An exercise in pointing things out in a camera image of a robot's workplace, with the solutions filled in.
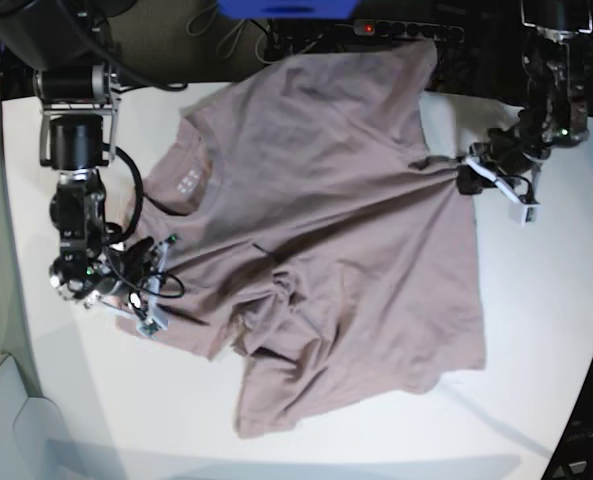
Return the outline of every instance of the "table surface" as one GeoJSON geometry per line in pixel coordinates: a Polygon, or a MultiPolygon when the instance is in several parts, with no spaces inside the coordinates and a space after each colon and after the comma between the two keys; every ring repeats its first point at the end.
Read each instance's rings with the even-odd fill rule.
{"type": "MultiPolygon", "coordinates": [[[[223,86],[125,95],[119,146],[146,174],[174,141],[179,112],[223,86]]],[[[421,107],[429,146],[447,155],[516,116],[497,102],[436,94],[421,107]]],[[[593,356],[593,120],[588,143],[548,161],[536,225],[508,220],[497,191],[475,199],[485,371],[447,374],[427,395],[380,395],[245,441],[233,430],[241,358],[209,363],[133,338],[111,314],[75,308],[50,287],[56,175],[38,165],[39,126],[38,100],[5,103],[9,200],[36,364],[92,478],[541,477],[593,356]]],[[[116,163],[103,180],[108,218],[117,219],[131,195],[129,172],[116,163]]]]}

